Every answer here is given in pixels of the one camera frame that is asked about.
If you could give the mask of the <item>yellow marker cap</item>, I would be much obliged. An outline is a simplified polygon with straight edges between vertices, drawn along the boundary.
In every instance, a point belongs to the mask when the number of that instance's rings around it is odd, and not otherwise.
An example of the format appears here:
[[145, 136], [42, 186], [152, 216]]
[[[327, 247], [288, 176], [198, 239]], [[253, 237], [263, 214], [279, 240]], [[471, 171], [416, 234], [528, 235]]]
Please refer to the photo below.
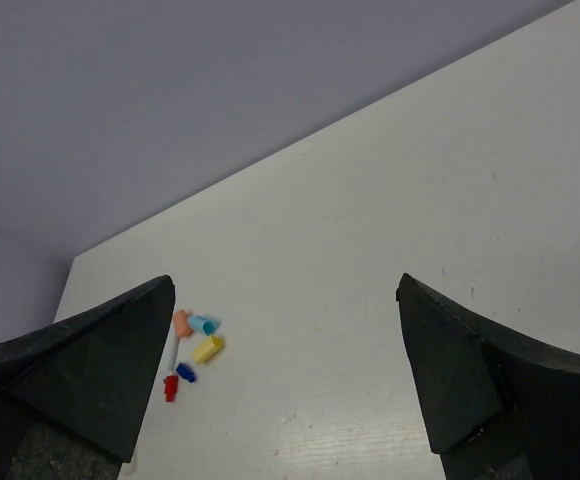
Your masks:
[[196, 365], [202, 365], [212, 360], [225, 346], [221, 336], [207, 336], [193, 351], [192, 358]]

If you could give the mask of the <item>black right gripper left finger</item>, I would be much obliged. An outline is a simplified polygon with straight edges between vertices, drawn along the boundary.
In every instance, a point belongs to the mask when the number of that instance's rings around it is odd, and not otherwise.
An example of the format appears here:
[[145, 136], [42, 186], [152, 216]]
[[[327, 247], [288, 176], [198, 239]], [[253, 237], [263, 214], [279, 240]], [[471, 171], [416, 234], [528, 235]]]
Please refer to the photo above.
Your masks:
[[131, 461], [170, 329], [163, 275], [0, 343], [0, 479], [116, 479]]

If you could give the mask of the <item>light blue marker cap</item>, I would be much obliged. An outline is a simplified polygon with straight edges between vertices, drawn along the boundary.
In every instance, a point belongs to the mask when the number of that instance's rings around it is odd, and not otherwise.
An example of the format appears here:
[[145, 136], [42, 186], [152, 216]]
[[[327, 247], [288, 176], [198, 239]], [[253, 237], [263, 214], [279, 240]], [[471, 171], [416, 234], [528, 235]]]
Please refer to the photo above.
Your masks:
[[188, 326], [195, 332], [206, 336], [213, 335], [218, 327], [218, 323], [210, 317], [192, 315], [187, 319]]

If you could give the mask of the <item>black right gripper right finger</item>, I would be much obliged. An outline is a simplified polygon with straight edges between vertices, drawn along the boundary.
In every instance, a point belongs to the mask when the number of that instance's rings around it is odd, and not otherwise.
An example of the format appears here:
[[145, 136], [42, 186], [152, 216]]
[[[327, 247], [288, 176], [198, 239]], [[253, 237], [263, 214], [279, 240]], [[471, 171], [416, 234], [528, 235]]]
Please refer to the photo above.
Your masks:
[[431, 451], [448, 479], [580, 479], [580, 355], [414, 277], [396, 291]]

